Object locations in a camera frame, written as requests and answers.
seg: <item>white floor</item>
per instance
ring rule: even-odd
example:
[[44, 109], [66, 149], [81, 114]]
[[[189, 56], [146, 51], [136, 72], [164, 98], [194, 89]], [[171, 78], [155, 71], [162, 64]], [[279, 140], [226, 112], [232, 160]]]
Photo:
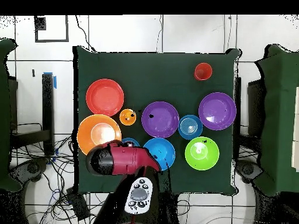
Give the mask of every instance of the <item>white floor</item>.
[[[124, 16], [78, 16], [79, 25], [85, 30], [88, 41], [96, 51], [162, 51], [160, 15]], [[64, 16], [46, 16], [47, 30], [39, 31], [40, 39], [64, 39]], [[68, 43], [35, 43], [33, 16], [0, 16], [0, 38], [16, 40], [18, 47], [8, 55], [9, 74], [16, 76], [18, 88], [18, 123], [41, 123], [41, 75], [52, 72], [57, 77], [54, 89], [55, 140], [68, 137], [73, 129], [73, 65], [72, 46], [88, 48], [75, 16], [68, 17]], [[299, 49], [299, 20], [291, 15], [165, 15], [163, 30], [163, 52], [223, 53], [228, 48], [239, 48], [238, 74], [242, 78], [241, 125], [248, 125], [247, 92], [248, 82], [260, 78], [253, 63], [263, 57], [268, 44], [278, 43], [291, 51]], [[37, 130], [39, 126], [22, 126], [19, 132]], [[246, 134], [246, 127], [241, 128]], [[60, 153], [71, 154], [67, 144]], [[24, 161], [21, 153], [13, 159], [12, 166]], [[66, 170], [72, 171], [72, 165]], [[45, 174], [51, 187], [57, 188], [57, 176], [51, 165]], [[63, 174], [66, 187], [73, 184], [73, 174]], [[180, 224], [252, 224], [255, 213], [255, 196], [250, 185], [235, 176], [239, 193], [233, 197], [218, 194], [182, 194], [188, 200], [190, 210], [179, 215]], [[48, 208], [52, 192], [46, 178], [30, 183], [26, 194], [26, 214], [44, 212]], [[97, 214], [106, 194], [87, 195], [93, 214]], [[187, 211], [181, 201], [178, 213]], [[38, 224], [43, 214], [29, 216], [30, 224]], [[55, 224], [70, 224], [68, 220]]]

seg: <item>red plate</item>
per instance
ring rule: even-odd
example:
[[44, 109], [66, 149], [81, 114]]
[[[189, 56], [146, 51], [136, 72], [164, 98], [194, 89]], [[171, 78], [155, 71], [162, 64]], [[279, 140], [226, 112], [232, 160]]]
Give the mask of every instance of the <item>red plate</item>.
[[86, 103], [94, 114], [111, 117], [123, 106], [124, 92], [114, 80], [96, 80], [87, 90]]

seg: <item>orange cup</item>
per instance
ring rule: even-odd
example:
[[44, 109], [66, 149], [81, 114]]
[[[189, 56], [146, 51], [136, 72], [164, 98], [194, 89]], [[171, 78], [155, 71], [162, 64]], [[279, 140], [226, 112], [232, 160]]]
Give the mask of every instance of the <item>orange cup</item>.
[[206, 62], [198, 64], [194, 71], [194, 77], [196, 80], [203, 81], [210, 78], [212, 75], [212, 67]]
[[136, 121], [136, 113], [132, 109], [124, 109], [119, 114], [119, 120], [124, 125], [133, 125]]
[[78, 128], [77, 141], [84, 155], [87, 155], [96, 145], [115, 139], [121, 141], [119, 125], [103, 114], [94, 114], [84, 118]]

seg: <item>blue plate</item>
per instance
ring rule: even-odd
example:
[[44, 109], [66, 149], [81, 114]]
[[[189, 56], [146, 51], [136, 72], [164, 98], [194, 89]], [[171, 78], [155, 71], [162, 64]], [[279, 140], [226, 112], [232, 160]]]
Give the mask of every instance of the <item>blue plate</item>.
[[162, 171], [171, 167], [175, 161], [175, 148], [163, 138], [152, 138], [143, 146], [161, 166]]
[[123, 138], [121, 141], [123, 143], [129, 142], [129, 143], [133, 144], [134, 147], [140, 147], [140, 144], [133, 138]]
[[195, 115], [186, 115], [180, 119], [179, 133], [182, 138], [192, 140], [203, 132], [203, 123]]

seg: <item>white controller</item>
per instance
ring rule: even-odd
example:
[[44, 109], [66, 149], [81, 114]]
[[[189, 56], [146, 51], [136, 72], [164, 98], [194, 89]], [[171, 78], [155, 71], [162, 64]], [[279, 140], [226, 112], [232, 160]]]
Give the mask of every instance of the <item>white controller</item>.
[[151, 197], [151, 180], [145, 177], [136, 179], [131, 185], [124, 211], [134, 215], [146, 213], [150, 209]]

